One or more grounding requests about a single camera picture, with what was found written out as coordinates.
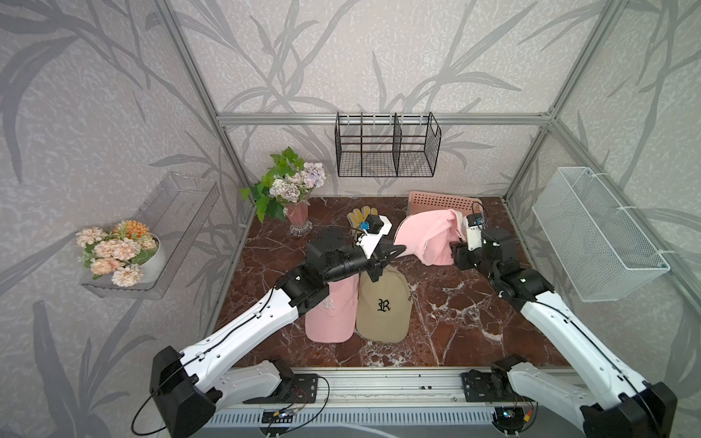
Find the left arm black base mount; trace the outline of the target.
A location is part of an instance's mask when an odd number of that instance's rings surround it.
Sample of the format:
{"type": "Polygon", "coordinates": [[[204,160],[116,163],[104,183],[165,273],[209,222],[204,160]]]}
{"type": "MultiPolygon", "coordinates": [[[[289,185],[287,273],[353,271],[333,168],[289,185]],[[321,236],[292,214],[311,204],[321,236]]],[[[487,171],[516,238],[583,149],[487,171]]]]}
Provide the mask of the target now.
{"type": "Polygon", "coordinates": [[[257,397],[244,404],[308,404],[315,403],[319,390],[319,374],[295,374],[291,378],[283,378],[274,392],[267,397],[257,397]]]}

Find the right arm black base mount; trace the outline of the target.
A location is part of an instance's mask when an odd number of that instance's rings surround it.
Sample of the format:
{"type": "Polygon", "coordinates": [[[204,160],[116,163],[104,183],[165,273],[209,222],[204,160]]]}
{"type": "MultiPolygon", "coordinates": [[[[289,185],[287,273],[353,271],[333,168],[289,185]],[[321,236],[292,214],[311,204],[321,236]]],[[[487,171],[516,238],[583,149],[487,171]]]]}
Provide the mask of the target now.
{"type": "Polygon", "coordinates": [[[513,392],[507,378],[493,372],[470,370],[460,374],[463,394],[468,403],[527,403],[535,401],[513,392]]]}

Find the pink glass vase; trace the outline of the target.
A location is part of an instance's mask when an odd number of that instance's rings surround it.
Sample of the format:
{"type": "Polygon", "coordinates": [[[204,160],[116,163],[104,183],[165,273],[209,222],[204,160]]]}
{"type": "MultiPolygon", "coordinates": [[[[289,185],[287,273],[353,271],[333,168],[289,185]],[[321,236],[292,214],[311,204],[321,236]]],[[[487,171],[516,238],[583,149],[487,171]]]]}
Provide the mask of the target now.
{"type": "Polygon", "coordinates": [[[304,237],[313,228],[309,219],[309,203],[307,201],[288,204],[285,207],[285,214],[290,221],[290,233],[294,237],[304,237]]]}

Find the white pot peach flowers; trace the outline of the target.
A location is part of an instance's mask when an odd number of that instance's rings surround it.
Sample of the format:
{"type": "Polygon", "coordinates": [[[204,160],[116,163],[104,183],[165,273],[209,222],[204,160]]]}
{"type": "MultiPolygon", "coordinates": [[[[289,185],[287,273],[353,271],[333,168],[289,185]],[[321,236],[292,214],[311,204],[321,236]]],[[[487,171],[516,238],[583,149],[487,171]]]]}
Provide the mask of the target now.
{"type": "Polygon", "coordinates": [[[87,227],[75,235],[81,264],[92,281],[107,277],[118,288],[154,282],[166,265],[162,240],[146,224],[122,220],[112,227],[87,227]]]}

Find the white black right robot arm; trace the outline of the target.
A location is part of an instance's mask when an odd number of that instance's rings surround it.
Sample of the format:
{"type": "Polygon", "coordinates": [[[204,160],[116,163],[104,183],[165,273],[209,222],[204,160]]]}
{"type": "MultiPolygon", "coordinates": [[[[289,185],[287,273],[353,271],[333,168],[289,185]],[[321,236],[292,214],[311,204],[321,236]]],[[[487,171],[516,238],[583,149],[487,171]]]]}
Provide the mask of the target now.
{"type": "Polygon", "coordinates": [[[677,396],[650,383],[619,359],[572,313],[553,285],[518,260],[514,235],[478,227],[450,245],[454,265],[474,269],[509,305],[535,326],[582,378],[582,388],[511,355],[489,372],[462,374],[470,402],[535,402],[588,437],[668,437],[677,396]]]}

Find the white mesh wall basket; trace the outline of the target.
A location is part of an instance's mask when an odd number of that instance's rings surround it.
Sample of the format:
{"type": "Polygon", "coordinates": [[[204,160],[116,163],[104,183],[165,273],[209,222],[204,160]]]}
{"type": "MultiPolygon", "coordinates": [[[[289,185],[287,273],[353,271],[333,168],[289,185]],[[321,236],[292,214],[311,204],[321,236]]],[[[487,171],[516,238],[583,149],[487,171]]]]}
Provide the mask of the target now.
{"type": "Polygon", "coordinates": [[[670,271],[659,249],[589,167],[560,167],[533,213],[584,302],[618,301],[670,271]]]}

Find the pink baseball cap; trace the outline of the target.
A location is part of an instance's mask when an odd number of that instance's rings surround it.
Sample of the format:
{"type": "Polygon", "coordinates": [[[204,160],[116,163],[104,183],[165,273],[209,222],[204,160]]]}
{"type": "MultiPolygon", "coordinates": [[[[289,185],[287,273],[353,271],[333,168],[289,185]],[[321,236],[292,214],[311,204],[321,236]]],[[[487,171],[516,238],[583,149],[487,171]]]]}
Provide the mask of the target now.
{"type": "Polygon", "coordinates": [[[305,315],[305,332],[310,341],[343,343],[354,334],[360,275],[329,284],[330,294],[305,315]]]}

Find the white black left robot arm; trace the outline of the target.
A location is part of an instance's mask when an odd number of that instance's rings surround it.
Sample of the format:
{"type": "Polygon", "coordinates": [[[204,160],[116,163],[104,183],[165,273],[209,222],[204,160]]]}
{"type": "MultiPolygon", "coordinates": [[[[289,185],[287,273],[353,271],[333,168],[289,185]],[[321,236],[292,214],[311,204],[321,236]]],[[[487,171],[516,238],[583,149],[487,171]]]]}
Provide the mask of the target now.
{"type": "Polygon", "coordinates": [[[361,273],[378,281],[405,249],[385,233],[364,233],[349,245],[340,231],[328,230],[309,242],[306,257],[234,321],[182,351],[171,346],[159,351],[153,358],[149,399],[165,430],[173,437],[195,434],[233,393],[222,380],[242,357],[321,304],[331,283],[361,273]]]}

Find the yellow white work gloves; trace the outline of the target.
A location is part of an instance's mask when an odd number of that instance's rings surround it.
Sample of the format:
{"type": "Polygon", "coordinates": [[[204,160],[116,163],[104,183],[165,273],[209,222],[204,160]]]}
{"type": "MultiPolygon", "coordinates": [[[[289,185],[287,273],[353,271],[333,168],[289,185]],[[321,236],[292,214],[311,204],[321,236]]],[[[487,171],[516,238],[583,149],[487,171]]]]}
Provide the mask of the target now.
{"type": "Polygon", "coordinates": [[[360,229],[361,223],[365,222],[369,215],[378,215],[378,210],[368,205],[362,208],[355,208],[347,215],[350,227],[352,229],[360,229]]]}

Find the beige baseball cap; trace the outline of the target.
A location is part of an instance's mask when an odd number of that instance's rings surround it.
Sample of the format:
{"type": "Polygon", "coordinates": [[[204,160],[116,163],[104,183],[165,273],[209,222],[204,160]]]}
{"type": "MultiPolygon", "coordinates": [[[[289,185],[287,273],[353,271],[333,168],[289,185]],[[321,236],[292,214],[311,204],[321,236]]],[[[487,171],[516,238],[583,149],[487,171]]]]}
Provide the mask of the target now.
{"type": "Polygon", "coordinates": [[[405,276],[394,266],[387,266],[376,282],[362,273],[356,330],[363,339],[399,343],[409,331],[414,307],[412,291],[405,276]]]}

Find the green and lilac flower bouquet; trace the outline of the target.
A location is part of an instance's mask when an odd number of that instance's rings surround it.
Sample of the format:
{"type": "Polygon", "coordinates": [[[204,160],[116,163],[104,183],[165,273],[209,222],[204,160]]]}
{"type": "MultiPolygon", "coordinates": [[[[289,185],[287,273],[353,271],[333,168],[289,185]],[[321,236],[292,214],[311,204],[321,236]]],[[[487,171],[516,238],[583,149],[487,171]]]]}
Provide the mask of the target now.
{"type": "Polygon", "coordinates": [[[286,209],[307,201],[328,178],[321,162],[307,162],[291,147],[270,155],[273,166],[250,188],[240,190],[245,201],[252,201],[259,222],[267,218],[283,220],[286,209]]]}

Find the clear acrylic wall shelf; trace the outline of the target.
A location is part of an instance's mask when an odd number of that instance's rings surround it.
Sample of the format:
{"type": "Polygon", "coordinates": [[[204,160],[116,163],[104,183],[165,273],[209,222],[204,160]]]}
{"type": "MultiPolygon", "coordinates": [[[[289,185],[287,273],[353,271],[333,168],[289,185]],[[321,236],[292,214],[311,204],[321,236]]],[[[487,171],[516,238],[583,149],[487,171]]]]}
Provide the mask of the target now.
{"type": "Polygon", "coordinates": [[[149,226],[160,244],[145,262],[140,282],[120,288],[110,276],[94,279],[86,272],[80,286],[98,297],[162,299],[219,197],[215,181],[168,173],[133,216],[149,226]]]}

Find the pink plastic basket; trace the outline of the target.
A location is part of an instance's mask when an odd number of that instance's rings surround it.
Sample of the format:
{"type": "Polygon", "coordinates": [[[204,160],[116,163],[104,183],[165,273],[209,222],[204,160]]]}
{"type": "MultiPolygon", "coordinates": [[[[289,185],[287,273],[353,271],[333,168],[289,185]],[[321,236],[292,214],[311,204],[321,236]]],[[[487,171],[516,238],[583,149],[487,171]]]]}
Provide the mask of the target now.
{"type": "Polygon", "coordinates": [[[463,215],[472,215],[481,213],[483,205],[477,198],[444,193],[412,191],[409,195],[407,215],[445,209],[456,210],[463,215]]]}

